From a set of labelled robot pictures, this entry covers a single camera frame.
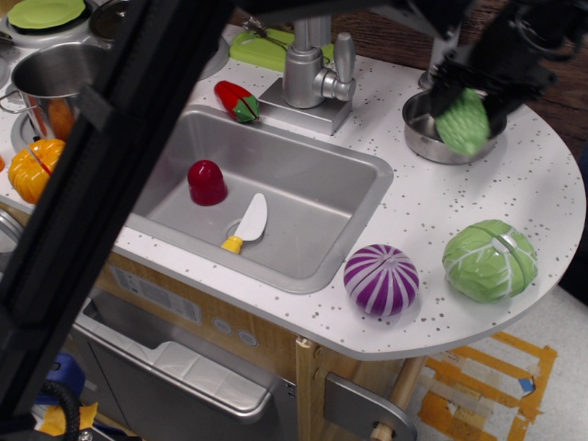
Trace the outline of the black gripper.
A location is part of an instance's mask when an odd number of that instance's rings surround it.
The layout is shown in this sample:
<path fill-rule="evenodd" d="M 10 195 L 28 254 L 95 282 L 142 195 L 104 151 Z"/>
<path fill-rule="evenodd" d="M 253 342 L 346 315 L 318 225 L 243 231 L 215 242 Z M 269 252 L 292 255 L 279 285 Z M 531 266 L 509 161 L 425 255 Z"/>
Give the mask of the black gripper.
<path fill-rule="evenodd" d="M 430 116 L 437 120 L 465 88 L 477 89 L 496 137 L 509 114 L 556 81 L 542 62 L 575 58 L 586 34 L 585 1 L 508 2 L 477 42 L 446 53 L 433 75 Z"/>

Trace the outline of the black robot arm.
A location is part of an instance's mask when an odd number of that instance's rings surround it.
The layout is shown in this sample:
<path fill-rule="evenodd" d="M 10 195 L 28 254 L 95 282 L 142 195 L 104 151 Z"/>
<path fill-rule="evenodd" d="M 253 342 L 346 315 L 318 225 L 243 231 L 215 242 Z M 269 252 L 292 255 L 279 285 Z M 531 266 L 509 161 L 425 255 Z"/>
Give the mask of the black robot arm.
<path fill-rule="evenodd" d="M 208 54 L 236 9 L 293 21 L 394 1 L 140 1 L 1 283 L 1 425 L 27 430 L 46 371 L 95 283 Z"/>

